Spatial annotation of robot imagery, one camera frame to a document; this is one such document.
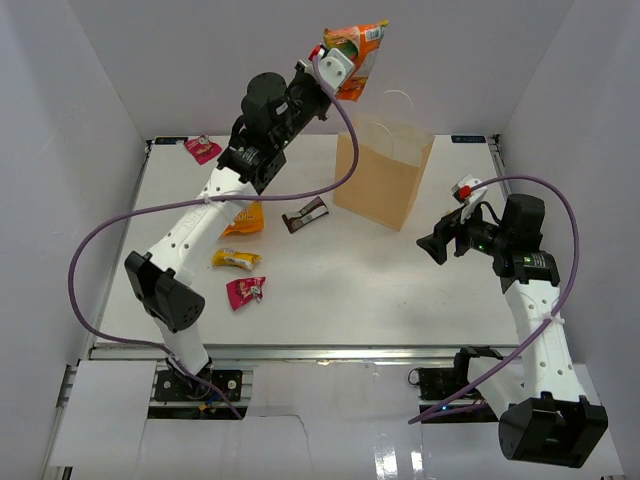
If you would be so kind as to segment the pink snack packet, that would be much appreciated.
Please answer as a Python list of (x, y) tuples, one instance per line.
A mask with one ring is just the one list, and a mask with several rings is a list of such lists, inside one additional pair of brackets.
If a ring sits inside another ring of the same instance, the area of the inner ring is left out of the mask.
[(237, 311), (252, 301), (263, 299), (265, 277), (250, 277), (233, 280), (226, 284), (228, 300), (233, 311)]
[(222, 152), (221, 146), (212, 141), (208, 135), (188, 139), (184, 145), (188, 153), (199, 165), (208, 163)]

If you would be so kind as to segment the yellow mango snack pouch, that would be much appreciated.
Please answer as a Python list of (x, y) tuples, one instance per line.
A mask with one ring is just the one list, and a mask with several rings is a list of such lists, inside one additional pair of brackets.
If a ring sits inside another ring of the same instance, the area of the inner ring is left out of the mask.
[(250, 235), (264, 229), (265, 220), (261, 202), (252, 202), (239, 213), (222, 233), (223, 237), (232, 235)]

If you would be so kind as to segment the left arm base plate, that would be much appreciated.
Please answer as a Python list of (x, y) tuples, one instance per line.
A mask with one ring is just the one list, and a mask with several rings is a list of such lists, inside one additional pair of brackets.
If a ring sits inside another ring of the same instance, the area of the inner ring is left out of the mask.
[(205, 372), (205, 380), (224, 394), (238, 414), (209, 385), (184, 379), (179, 373), (164, 369), (157, 371), (148, 417), (167, 420), (243, 419), (247, 411), (243, 399), (243, 372), (214, 369)]

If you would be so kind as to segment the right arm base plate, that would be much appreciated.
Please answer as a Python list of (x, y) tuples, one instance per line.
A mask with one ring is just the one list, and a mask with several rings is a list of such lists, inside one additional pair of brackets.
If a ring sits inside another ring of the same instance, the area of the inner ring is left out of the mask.
[[(409, 385), (418, 391), (419, 410), (427, 410), (461, 388), (456, 381), (453, 367), (418, 367), (407, 375)], [(484, 397), (471, 390), (451, 404), (442, 406), (439, 415), (423, 421), (423, 424), (471, 424), (496, 423), (496, 415)]]

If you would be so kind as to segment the pink snack packet front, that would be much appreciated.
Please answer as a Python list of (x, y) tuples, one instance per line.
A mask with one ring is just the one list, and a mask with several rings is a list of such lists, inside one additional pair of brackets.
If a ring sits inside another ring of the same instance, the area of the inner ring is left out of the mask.
[(226, 284), (228, 300), (233, 311), (237, 311), (252, 301), (263, 299), (265, 277), (250, 277), (233, 280)]

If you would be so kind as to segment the brown chocolate bar wrapper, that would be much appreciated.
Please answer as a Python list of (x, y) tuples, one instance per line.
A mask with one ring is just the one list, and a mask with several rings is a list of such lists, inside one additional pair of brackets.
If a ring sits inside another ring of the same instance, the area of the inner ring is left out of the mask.
[(284, 213), (282, 220), (290, 234), (294, 234), (305, 225), (329, 214), (325, 202), (316, 196), (308, 204), (295, 212)]

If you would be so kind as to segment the brown paper bag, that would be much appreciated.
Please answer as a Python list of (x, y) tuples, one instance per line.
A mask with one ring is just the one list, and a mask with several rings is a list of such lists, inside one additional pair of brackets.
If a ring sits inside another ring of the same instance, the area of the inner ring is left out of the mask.
[(350, 179), (334, 191), (336, 206), (399, 231), (418, 196), (435, 136), (415, 124), (411, 97), (387, 90), (375, 113), (353, 121), (359, 160)]

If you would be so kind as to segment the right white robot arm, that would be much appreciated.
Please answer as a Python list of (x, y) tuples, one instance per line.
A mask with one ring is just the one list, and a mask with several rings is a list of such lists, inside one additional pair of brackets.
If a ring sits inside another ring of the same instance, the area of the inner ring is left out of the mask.
[(506, 459), (580, 468), (606, 432), (608, 416), (588, 399), (573, 367), (556, 310), (561, 295), (557, 265), (540, 248), (544, 216), (541, 199), (512, 194), (497, 223), (484, 220), (480, 205), (461, 206), (417, 244), (437, 264), (446, 261), (450, 242), (457, 257), (469, 250), (490, 256), (523, 348), (522, 378), (492, 347), (461, 348), (454, 357), (453, 390), (466, 399), (484, 398), (498, 420)]

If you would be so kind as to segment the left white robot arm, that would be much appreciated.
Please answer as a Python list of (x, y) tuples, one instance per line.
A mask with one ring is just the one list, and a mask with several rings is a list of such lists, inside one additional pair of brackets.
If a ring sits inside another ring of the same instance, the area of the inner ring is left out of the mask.
[(284, 166), (285, 148), (313, 118), (325, 119), (338, 86), (319, 60), (298, 63), (291, 82), (273, 72), (255, 76), (196, 205), (146, 253), (125, 259), (134, 295), (160, 330), (169, 365), (180, 371), (177, 387), (188, 398), (205, 396), (212, 378), (196, 327), (205, 300), (191, 288), (200, 264)]

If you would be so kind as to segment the small yellow snack packet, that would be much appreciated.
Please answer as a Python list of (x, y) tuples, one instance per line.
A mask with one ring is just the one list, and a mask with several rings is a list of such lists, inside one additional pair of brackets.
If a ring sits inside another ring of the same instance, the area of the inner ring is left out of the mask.
[(241, 252), (230, 248), (221, 248), (216, 251), (212, 258), (214, 267), (237, 267), (243, 270), (252, 271), (262, 260), (262, 256), (250, 252)]

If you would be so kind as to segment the orange snack packet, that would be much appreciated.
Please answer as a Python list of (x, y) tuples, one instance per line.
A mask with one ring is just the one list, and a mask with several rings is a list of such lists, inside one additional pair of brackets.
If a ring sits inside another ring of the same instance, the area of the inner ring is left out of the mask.
[(364, 92), (389, 20), (328, 29), (323, 33), (324, 43), (337, 48), (354, 64), (354, 70), (338, 90), (340, 100), (357, 101)]

